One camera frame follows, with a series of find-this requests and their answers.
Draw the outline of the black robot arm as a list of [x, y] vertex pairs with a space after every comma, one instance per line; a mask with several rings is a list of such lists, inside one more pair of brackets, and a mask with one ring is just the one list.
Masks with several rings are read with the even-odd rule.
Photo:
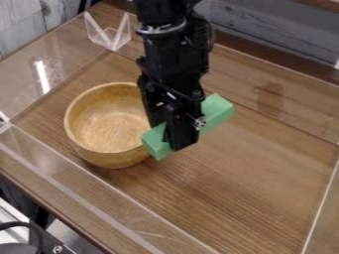
[[179, 151], [199, 141], [210, 70], [213, 27], [198, 14], [202, 0], [133, 0], [145, 55], [138, 86], [150, 124], [165, 124], [162, 140]]

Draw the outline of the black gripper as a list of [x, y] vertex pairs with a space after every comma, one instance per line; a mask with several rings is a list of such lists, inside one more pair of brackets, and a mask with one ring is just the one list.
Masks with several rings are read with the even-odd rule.
[[173, 151], [199, 141], [207, 120], [202, 77], [210, 70], [211, 25], [206, 19], [170, 23], [139, 22], [145, 55], [138, 87], [151, 127], [166, 124], [163, 140]]

